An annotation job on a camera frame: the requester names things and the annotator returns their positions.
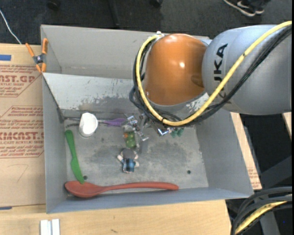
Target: cardboard sheet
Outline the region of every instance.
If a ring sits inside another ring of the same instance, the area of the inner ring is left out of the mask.
[[[25,45],[0,44],[0,56],[0,207],[43,204],[42,76]]]

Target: white object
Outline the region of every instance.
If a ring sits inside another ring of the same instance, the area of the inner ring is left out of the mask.
[[[40,235],[60,235],[60,220],[41,220]]]
[[[80,119],[79,123],[79,133],[85,137],[88,138],[92,134],[94,134],[95,130],[98,127],[98,120],[95,117],[95,115],[91,113],[84,113]]]

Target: gray bin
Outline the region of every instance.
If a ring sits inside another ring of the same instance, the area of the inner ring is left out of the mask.
[[[41,26],[47,38],[47,72],[43,74],[43,105],[47,213],[245,198],[253,193],[235,128],[228,111],[220,110],[201,124],[185,128],[181,137],[158,136],[147,128],[146,149],[134,173],[122,172],[116,156],[125,148],[120,127],[99,125],[83,138],[74,120],[91,111],[97,118],[138,114],[129,101],[132,67],[142,43],[154,33]],[[206,44],[210,40],[198,37]],[[87,181],[108,186],[141,181],[179,185],[178,191],[114,190],[90,199],[68,194],[76,180],[64,132],[74,133],[76,152]]]

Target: black floor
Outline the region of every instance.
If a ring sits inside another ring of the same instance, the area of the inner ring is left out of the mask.
[[[22,43],[40,44],[41,24],[114,28],[107,0],[58,0],[61,5],[57,11],[47,8],[48,1],[0,0],[0,8]],[[163,0],[160,8],[151,6],[149,0],[116,0],[120,29],[184,32],[210,39],[231,28],[292,20],[292,2],[272,0],[263,15],[247,18],[222,0]],[[0,43],[17,44],[1,15]],[[242,115],[242,119],[262,172],[291,155],[292,144],[281,115]],[[281,182],[281,185],[291,186],[292,177]],[[240,200],[234,201],[230,206],[239,203]],[[276,212],[275,216],[281,235],[293,234],[292,210]],[[260,226],[256,225],[245,234],[261,235],[262,232]]]

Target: bin floor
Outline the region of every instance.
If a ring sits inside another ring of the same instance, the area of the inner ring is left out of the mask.
[[[181,137],[170,134],[160,137],[151,128],[144,130],[149,137],[144,149],[138,153],[139,167],[133,173],[124,173],[117,159],[126,148],[121,127],[98,126],[95,133],[84,138],[78,132],[77,121],[66,120],[65,129],[71,129],[79,165],[87,182],[117,185],[142,181],[162,181],[177,184],[180,188],[208,187],[200,145],[194,127],[184,129]],[[76,180],[70,166],[71,152],[66,143],[68,181]],[[115,190],[108,193],[142,191],[142,189]]]

